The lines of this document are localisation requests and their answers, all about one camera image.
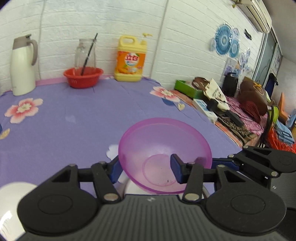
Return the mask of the black stirring stick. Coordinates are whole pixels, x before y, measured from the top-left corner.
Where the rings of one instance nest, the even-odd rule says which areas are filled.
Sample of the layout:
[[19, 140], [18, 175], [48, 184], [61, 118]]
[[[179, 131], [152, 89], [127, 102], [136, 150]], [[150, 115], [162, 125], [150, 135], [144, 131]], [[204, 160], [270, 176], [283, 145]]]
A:
[[96, 38], [97, 38], [97, 36], [98, 36], [98, 33], [96, 33], [94, 39], [92, 39], [91, 46], [90, 46], [90, 48], [89, 48], [89, 51], [88, 51], [88, 53], [87, 53], [86, 59], [85, 59], [84, 64], [83, 64], [83, 68], [82, 68], [82, 70], [81, 70], [81, 76], [83, 76], [83, 74], [84, 74], [85, 67], [86, 67], [87, 62], [88, 62], [88, 60], [89, 60], [89, 57], [90, 57], [90, 54], [91, 54], [91, 51], [92, 51], [93, 45], [94, 45], [94, 43], [96, 42]]

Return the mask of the blue paper fan decoration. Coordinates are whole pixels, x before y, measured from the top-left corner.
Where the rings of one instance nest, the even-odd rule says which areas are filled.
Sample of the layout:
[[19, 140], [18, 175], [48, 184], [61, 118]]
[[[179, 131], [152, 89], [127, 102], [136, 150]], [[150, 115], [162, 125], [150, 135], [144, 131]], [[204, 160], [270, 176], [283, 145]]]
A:
[[228, 55], [230, 58], [238, 59], [239, 65], [247, 65], [251, 50], [240, 51], [240, 31], [228, 24], [221, 24], [215, 31], [214, 37], [210, 40], [210, 51], [218, 55]]

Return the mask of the clear glass pitcher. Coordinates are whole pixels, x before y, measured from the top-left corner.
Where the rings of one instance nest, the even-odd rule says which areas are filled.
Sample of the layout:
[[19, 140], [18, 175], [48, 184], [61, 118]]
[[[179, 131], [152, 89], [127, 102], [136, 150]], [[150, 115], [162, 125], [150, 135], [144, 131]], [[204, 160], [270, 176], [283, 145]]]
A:
[[[82, 70], [84, 61], [86, 59], [87, 53], [89, 51], [89, 48], [91, 46], [92, 39], [80, 39], [79, 44], [76, 48], [75, 51], [75, 60], [74, 60], [74, 67], [78, 70]], [[87, 67], [96, 67], [96, 54], [95, 54], [95, 47], [96, 47], [96, 42], [93, 45], [89, 60], [87, 62]]]

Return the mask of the red patterned ceramic bowl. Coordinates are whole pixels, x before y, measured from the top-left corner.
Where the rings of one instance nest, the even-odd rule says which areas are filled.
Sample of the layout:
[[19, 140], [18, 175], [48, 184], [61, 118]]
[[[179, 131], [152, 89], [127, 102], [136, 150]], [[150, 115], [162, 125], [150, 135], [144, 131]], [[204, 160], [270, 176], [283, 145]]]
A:
[[132, 195], [156, 195], [154, 192], [149, 192], [145, 189], [141, 189], [135, 183], [128, 178], [125, 172], [122, 172], [119, 176], [118, 181], [114, 184], [114, 187], [119, 192], [121, 196], [125, 196], [127, 194]]

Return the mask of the yellow dish soap bottle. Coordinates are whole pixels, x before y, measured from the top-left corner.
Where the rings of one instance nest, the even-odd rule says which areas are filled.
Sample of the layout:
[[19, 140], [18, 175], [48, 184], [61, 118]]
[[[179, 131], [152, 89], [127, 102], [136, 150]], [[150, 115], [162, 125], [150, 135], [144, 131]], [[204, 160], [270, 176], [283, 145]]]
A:
[[143, 33], [143, 39], [135, 36], [122, 35], [118, 41], [115, 80], [120, 82], [138, 82], [142, 79], [145, 57], [147, 53], [147, 37], [151, 34]]

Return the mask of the purple plastic bowl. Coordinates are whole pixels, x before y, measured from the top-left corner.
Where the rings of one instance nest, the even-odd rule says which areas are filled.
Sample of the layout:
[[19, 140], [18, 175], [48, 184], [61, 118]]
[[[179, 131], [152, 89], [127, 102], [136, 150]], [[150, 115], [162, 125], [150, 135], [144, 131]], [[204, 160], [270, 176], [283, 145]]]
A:
[[212, 166], [206, 139], [192, 126], [171, 118], [149, 118], [131, 126], [122, 136], [118, 158], [126, 175], [142, 189], [157, 194], [179, 194], [185, 185], [171, 170], [172, 154], [184, 162]]

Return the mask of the white thermos jug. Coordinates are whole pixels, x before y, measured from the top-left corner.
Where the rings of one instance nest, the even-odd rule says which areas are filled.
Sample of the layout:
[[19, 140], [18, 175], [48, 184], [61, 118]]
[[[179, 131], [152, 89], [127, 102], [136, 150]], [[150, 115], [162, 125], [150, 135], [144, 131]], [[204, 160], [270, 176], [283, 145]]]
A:
[[34, 65], [38, 44], [31, 34], [14, 39], [10, 61], [11, 88], [14, 96], [25, 95], [36, 87]]

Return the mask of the purple floral tablecloth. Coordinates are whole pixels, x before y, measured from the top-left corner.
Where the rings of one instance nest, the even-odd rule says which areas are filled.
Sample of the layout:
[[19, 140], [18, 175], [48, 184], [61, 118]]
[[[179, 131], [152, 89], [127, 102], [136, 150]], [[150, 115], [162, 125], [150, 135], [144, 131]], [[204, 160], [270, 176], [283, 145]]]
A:
[[153, 95], [159, 84], [101, 80], [92, 88], [74, 89], [66, 83], [37, 87], [24, 96], [1, 97], [1, 185], [39, 185], [72, 164], [90, 168], [109, 159], [134, 124], [149, 118], [171, 118], [195, 128], [208, 142], [212, 158], [225, 158], [240, 148], [196, 109], [166, 105]]

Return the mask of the green box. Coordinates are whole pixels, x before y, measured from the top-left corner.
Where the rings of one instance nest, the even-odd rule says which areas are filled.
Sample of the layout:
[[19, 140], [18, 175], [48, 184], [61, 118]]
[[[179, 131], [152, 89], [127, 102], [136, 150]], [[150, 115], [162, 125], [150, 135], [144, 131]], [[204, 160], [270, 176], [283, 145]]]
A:
[[191, 82], [186, 82], [184, 80], [176, 80], [174, 90], [177, 90], [191, 99], [204, 98], [203, 90], [193, 87]]

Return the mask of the white plate with floral print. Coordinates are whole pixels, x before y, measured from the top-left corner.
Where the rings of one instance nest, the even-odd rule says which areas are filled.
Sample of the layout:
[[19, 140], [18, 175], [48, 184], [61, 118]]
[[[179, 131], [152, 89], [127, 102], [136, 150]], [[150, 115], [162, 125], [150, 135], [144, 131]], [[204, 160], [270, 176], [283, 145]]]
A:
[[36, 188], [27, 182], [12, 182], [1, 187], [1, 238], [17, 240], [24, 228], [18, 218], [17, 207], [20, 200]]

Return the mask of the brown bag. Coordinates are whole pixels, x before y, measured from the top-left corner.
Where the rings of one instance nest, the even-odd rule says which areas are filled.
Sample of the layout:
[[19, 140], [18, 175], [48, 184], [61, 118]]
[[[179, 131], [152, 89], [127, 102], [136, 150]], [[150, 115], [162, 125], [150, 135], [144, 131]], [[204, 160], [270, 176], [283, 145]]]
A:
[[248, 77], [243, 78], [237, 99], [240, 104], [246, 101], [253, 102], [261, 116], [264, 116], [267, 113], [268, 101], [266, 90], [260, 84]]

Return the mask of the white tote bag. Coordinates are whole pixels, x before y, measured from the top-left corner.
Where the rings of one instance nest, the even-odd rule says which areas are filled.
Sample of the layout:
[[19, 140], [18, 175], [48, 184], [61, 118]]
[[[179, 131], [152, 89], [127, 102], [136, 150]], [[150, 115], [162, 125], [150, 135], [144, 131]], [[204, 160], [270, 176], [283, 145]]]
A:
[[214, 99], [218, 102], [218, 108], [222, 111], [230, 110], [226, 96], [222, 92], [220, 86], [214, 79], [208, 81], [205, 85], [204, 95], [208, 99]]

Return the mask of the red plastic basket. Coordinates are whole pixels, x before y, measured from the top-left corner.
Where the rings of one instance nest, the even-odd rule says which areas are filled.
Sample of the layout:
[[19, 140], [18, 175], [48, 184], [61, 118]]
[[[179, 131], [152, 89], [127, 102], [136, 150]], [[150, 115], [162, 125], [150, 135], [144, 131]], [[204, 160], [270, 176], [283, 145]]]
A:
[[82, 68], [70, 68], [65, 70], [63, 75], [72, 88], [83, 89], [94, 87], [104, 71], [100, 68], [85, 67], [83, 75], [81, 73]]

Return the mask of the white air conditioner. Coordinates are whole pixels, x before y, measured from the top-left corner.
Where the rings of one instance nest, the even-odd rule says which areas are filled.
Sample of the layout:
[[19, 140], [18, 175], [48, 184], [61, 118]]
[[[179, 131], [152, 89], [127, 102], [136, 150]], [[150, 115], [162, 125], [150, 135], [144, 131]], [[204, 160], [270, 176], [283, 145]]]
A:
[[271, 31], [272, 20], [263, 1], [240, 0], [235, 1], [235, 5], [243, 11], [259, 32], [268, 34]]

